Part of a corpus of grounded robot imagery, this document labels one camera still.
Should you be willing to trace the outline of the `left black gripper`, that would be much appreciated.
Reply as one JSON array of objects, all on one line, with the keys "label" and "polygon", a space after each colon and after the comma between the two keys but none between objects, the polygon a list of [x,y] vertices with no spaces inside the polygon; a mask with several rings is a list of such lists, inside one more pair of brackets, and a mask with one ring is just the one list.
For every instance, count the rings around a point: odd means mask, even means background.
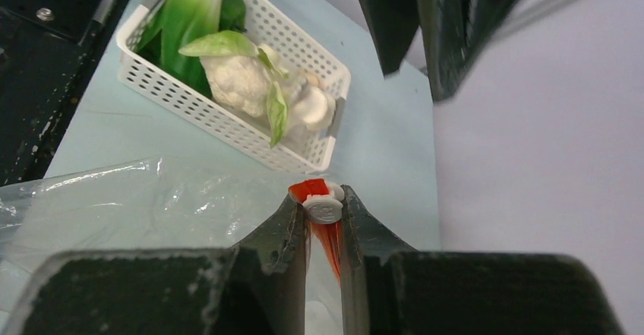
[{"label": "left black gripper", "polygon": [[422,35],[432,100],[453,98],[519,0],[358,0],[385,76]]}]

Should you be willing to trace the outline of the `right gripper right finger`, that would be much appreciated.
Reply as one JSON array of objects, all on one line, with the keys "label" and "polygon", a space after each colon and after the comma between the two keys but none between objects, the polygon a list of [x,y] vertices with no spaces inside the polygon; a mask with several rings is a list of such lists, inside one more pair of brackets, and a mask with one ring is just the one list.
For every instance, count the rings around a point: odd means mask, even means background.
[{"label": "right gripper right finger", "polygon": [[622,334],[591,270],[567,254],[422,251],[344,187],[346,334]]}]

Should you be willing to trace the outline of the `white perforated plastic basket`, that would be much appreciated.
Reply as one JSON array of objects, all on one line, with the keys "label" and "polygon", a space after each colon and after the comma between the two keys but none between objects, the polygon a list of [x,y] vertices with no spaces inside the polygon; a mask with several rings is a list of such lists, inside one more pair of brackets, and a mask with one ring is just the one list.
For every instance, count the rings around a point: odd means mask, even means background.
[{"label": "white perforated plastic basket", "polygon": [[323,172],[349,69],[268,0],[145,0],[119,80],[271,169]]}]

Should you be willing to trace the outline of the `white cauliflower with green leaves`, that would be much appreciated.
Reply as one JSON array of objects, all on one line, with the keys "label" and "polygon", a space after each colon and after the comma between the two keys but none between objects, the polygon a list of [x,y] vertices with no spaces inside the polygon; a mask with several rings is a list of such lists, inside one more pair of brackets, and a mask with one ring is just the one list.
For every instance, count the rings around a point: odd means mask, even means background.
[{"label": "white cauliflower with green leaves", "polygon": [[288,109],[283,90],[288,80],[268,49],[246,35],[224,30],[195,39],[178,52],[196,57],[216,102],[256,119],[266,119],[270,147],[286,135]]}]

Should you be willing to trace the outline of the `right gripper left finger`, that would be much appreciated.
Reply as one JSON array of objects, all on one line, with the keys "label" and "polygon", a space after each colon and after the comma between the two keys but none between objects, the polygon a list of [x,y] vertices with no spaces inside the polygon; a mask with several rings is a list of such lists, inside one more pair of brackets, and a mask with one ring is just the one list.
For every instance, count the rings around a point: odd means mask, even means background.
[{"label": "right gripper left finger", "polygon": [[302,334],[307,228],[285,198],[229,248],[67,251],[32,275],[7,334]]}]

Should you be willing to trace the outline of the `clear zip top bag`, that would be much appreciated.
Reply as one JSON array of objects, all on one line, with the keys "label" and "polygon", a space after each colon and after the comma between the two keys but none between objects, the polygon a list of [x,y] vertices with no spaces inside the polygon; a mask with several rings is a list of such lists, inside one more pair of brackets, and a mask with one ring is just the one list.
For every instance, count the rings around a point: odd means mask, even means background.
[{"label": "clear zip top bag", "polygon": [[67,251],[229,248],[276,212],[285,198],[304,210],[307,228],[305,331],[343,333],[339,281],[322,248],[318,226],[336,223],[343,189],[323,179],[330,202],[314,216],[313,198],[290,187],[313,177],[287,172],[221,175],[203,165],[146,159],[1,189],[2,333],[32,275]]}]

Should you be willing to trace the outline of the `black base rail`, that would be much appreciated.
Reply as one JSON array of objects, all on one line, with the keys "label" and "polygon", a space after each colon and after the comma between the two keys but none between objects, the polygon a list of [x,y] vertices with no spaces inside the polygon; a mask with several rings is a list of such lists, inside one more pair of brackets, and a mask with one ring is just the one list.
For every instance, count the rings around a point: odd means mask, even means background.
[{"label": "black base rail", "polygon": [[41,179],[129,0],[1,0],[1,183]]}]

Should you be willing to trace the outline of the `green bok choy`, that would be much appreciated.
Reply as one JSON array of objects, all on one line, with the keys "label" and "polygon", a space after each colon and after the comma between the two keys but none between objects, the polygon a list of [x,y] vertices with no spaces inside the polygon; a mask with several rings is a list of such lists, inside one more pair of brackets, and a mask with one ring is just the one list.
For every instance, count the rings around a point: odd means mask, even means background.
[{"label": "green bok choy", "polygon": [[166,0],[145,27],[135,52],[210,99],[199,59],[178,51],[211,33],[245,32],[245,17],[243,0]]}]

